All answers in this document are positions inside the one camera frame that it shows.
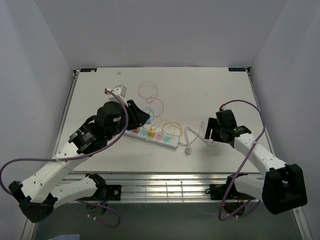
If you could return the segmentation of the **blue charger plug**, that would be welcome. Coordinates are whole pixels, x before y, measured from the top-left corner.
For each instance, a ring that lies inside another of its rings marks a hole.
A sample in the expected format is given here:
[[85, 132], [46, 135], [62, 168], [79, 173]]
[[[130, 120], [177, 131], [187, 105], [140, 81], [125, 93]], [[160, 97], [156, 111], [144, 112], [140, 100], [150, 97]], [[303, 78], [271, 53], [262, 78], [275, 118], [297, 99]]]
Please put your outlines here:
[[145, 124], [146, 125], [150, 125], [152, 123], [152, 118], [150, 117], [146, 122], [145, 122]]

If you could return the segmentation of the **yellow charger plug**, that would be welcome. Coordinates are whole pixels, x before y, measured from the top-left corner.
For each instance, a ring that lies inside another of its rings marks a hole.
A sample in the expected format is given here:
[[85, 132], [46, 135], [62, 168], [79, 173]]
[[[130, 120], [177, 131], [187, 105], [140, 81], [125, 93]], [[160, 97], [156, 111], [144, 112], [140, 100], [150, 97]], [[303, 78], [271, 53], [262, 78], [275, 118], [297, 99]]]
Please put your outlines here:
[[155, 136], [155, 134], [156, 134], [156, 129], [150, 127], [150, 128], [147, 128], [146, 132], [147, 132], [147, 136], [149, 138], [153, 138]]

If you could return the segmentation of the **aluminium rail frame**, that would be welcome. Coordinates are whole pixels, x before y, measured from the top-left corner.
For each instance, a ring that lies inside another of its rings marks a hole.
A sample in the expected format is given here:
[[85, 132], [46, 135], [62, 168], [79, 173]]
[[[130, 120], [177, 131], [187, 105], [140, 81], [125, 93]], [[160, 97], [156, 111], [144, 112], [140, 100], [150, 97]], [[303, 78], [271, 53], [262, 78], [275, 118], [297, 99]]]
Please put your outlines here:
[[[250, 74], [229, 71], [228, 67], [85, 67], [96, 72], [77, 71], [60, 138], [60, 149], [69, 137], [106, 102], [125, 106], [128, 100], [150, 115], [156, 132], [179, 137], [177, 149], [128, 137], [125, 131], [115, 142], [97, 151], [75, 167], [59, 183], [65, 186], [98, 174], [107, 185], [121, 185], [124, 203], [189, 202], [199, 195], [189, 181], [199, 184], [199, 173], [214, 173], [218, 179], [241, 172], [262, 179], [257, 168], [227, 143], [205, 139], [209, 118], [221, 105], [230, 108], [238, 126], [247, 127], [257, 143], [265, 131], [261, 116], [232, 103], [251, 105], [255, 100]], [[125, 98], [105, 89], [127, 88]], [[55, 158], [47, 159], [45, 164]]]

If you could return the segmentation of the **blue left corner label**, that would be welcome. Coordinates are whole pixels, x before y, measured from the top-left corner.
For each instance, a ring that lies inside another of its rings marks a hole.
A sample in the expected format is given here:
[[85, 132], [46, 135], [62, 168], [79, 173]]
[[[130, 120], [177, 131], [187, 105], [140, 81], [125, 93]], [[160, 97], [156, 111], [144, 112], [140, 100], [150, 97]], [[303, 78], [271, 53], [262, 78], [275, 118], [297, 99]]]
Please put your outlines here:
[[80, 72], [82, 73], [95, 73], [97, 68], [81, 68]]

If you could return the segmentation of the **blue right corner label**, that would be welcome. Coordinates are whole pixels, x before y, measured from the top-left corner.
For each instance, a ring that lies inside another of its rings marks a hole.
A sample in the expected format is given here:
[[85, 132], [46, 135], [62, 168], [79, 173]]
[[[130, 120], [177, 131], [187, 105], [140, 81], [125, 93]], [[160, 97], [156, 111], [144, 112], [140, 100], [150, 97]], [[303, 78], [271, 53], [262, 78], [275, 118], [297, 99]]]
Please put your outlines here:
[[229, 72], [246, 72], [245, 67], [229, 67], [228, 68]]

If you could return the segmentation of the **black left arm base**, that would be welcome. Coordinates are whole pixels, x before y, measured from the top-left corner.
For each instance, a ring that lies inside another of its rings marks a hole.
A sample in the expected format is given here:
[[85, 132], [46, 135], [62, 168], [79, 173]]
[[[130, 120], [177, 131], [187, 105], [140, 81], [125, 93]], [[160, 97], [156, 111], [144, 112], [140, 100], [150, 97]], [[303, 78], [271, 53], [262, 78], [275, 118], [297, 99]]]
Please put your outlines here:
[[[83, 197], [82, 201], [85, 202], [98, 202], [103, 206], [108, 206], [109, 201], [120, 201], [122, 193], [122, 186], [119, 184], [107, 185], [106, 188], [98, 189], [93, 196]], [[103, 207], [93, 205], [85, 205], [86, 212], [94, 217], [102, 216], [107, 210]]]

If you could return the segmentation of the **blue corner label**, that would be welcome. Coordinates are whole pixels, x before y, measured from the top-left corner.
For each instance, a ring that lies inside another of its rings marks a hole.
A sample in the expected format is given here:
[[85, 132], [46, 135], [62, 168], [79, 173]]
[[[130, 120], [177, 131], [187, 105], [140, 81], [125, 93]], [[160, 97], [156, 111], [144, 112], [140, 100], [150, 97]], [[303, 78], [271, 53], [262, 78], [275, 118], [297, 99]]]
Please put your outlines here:
[[95, 73], [97, 68], [81, 68], [80, 72], [82, 73]]
[[245, 67], [229, 67], [228, 68], [229, 72], [246, 72]]

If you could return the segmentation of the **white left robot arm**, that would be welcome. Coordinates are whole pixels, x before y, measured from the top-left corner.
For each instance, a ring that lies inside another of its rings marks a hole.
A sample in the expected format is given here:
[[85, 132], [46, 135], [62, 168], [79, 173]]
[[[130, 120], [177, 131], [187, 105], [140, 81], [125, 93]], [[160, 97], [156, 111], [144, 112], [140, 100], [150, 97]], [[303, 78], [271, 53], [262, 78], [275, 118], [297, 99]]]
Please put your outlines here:
[[149, 119], [150, 115], [133, 100], [128, 100], [125, 106], [117, 101], [106, 102], [69, 137], [54, 159], [31, 177], [9, 185], [22, 213], [32, 223], [38, 223], [54, 209], [74, 200], [113, 199], [113, 189], [97, 173], [88, 173], [84, 179], [65, 186], [58, 184], [74, 168], [107, 147], [108, 141], [115, 143], [114, 137], [142, 127]]

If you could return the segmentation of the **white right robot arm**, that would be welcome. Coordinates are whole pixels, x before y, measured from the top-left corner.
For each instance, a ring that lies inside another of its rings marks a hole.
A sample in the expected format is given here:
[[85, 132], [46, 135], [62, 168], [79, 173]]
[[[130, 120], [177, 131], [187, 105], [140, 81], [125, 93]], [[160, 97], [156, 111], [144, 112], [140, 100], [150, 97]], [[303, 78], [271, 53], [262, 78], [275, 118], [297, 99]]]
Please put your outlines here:
[[223, 201], [241, 195], [263, 202], [266, 209], [277, 215], [308, 203], [303, 170], [297, 164], [288, 164], [277, 158], [263, 145], [257, 143], [252, 132], [244, 125], [237, 125], [230, 109], [216, 112], [207, 122], [205, 139], [229, 144], [243, 154], [262, 176], [254, 178], [236, 172], [227, 177], [225, 184], [211, 187], [211, 198]]

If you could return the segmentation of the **white multicolour power strip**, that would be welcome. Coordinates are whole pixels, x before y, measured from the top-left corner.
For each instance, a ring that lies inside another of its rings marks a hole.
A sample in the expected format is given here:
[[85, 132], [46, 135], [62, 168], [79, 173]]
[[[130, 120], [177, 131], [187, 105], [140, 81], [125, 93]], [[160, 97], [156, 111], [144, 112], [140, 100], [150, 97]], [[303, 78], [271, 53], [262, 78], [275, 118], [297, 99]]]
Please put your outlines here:
[[138, 139], [147, 143], [152, 143], [155, 145], [159, 145], [162, 147], [170, 148], [173, 150], [176, 150], [179, 147], [179, 141], [180, 137], [179, 136], [173, 136], [173, 135], [168, 135], [162, 132], [157, 132], [155, 133], [154, 137], [148, 137], [147, 136], [147, 129], [140, 127], [140, 132], [139, 133], [134, 133], [132, 130], [127, 130], [124, 133], [125, 136], [131, 137], [134, 139]]

